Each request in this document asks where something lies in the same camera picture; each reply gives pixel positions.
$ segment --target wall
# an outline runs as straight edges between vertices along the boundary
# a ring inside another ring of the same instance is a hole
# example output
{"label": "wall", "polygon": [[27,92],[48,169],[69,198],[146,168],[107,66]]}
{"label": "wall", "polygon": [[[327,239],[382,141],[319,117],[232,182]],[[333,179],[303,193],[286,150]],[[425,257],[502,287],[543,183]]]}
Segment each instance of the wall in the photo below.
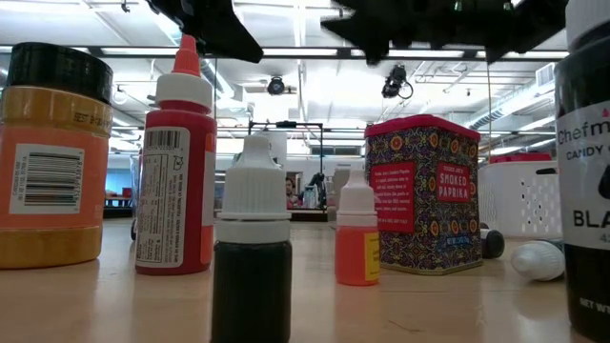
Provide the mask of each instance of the wall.
{"label": "wall", "polygon": [[[320,162],[318,157],[288,157],[286,163],[286,172],[303,172],[303,181],[309,183],[314,174],[319,172]],[[233,158],[230,156],[218,156],[216,157],[216,170],[225,171],[233,162]],[[323,172],[325,175],[330,176],[335,173],[337,168],[364,168],[364,158],[354,157],[325,157],[322,159]],[[110,171],[114,170],[126,170],[129,173],[130,158],[126,154],[111,154],[108,159],[109,176]]]}
{"label": "wall", "polygon": [[[216,157],[216,170],[225,171],[233,162],[232,157]],[[364,168],[364,158],[353,157],[325,157],[322,159],[322,172],[326,176],[335,174],[335,169],[356,169]],[[288,157],[288,162],[284,166],[286,172],[302,172],[303,181],[309,183],[314,175],[320,171],[320,160],[318,157]]]}
{"label": "wall", "polygon": [[124,187],[132,186],[132,173],[129,169],[108,169],[106,173],[106,190],[118,194],[123,193]]}

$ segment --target white plastic basket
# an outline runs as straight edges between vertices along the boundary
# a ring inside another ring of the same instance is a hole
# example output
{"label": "white plastic basket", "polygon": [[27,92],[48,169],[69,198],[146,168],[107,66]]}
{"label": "white plastic basket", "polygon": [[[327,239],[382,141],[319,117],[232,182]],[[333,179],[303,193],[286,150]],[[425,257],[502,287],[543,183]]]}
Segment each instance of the white plastic basket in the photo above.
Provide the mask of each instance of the white plastic basket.
{"label": "white plastic basket", "polygon": [[506,237],[561,237],[556,161],[495,163],[478,171],[480,221]]}

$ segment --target red squeeze bottle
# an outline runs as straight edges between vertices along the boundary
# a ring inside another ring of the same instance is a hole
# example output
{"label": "red squeeze bottle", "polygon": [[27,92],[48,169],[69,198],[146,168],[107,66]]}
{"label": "red squeeze bottle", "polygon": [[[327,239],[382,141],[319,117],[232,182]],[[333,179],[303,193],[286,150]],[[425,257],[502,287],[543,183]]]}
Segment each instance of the red squeeze bottle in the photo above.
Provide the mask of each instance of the red squeeze bottle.
{"label": "red squeeze bottle", "polygon": [[336,282],[373,286],[379,281],[379,230],[373,189],[364,171],[351,170],[341,189],[335,234]]}
{"label": "red squeeze bottle", "polygon": [[194,39],[182,36],[172,73],[157,80],[161,110],[146,118],[135,270],[175,275],[210,268],[216,122],[212,86]]}

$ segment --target person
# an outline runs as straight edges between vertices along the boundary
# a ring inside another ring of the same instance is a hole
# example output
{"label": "person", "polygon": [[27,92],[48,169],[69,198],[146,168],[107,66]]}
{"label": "person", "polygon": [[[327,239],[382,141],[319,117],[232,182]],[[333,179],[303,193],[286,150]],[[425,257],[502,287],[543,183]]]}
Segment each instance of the person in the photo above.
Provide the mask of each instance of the person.
{"label": "person", "polygon": [[295,188],[295,181],[290,177],[286,177],[286,208],[288,209],[300,206],[298,196],[295,194]]}

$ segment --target black bottle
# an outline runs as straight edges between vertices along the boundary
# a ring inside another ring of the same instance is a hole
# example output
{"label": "black bottle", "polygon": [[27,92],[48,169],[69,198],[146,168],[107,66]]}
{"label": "black bottle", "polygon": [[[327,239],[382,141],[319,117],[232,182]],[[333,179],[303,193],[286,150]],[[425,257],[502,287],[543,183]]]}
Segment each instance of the black bottle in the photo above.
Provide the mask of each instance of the black bottle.
{"label": "black bottle", "polygon": [[480,245],[483,258],[493,259],[504,253],[504,235],[498,230],[491,230],[485,223],[480,223]]}
{"label": "black bottle", "polygon": [[566,28],[556,108],[568,309],[579,333],[610,342],[610,1],[571,0]]}
{"label": "black bottle", "polygon": [[212,343],[287,343],[293,248],[285,176],[265,136],[244,139],[216,223]]}

